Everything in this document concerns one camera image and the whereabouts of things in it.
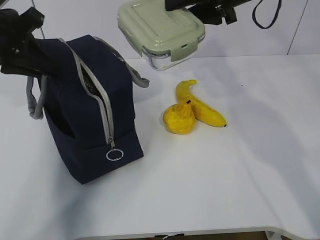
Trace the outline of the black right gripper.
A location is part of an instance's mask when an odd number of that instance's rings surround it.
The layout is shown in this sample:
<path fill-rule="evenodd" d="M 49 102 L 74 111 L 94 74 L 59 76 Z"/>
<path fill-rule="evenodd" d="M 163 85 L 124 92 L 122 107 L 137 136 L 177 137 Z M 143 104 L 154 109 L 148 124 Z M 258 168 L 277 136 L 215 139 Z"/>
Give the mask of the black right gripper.
<path fill-rule="evenodd" d="M 165 0 L 165 10 L 174 11 L 189 8 L 189 11 L 203 24 L 221 25 L 223 19 L 227 25 L 235 23 L 237 16 L 236 0 Z"/>

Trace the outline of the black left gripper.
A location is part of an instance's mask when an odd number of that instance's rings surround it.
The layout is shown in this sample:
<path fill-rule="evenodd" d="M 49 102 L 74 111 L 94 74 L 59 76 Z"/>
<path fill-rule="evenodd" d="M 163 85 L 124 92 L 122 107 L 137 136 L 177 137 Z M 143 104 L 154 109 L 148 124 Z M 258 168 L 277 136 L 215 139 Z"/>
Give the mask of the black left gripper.
<path fill-rule="evenodd" d="M 75 57 L 58 38 L 38 39 L 32 32 L 44 23 L 44 15 L 30 7 L 19 14 L 15 9 L 0 10 L 0 72 L 6 75 L 42 75 L 45 65 L 56 70 L 57 78 L 75 77 Z"/>

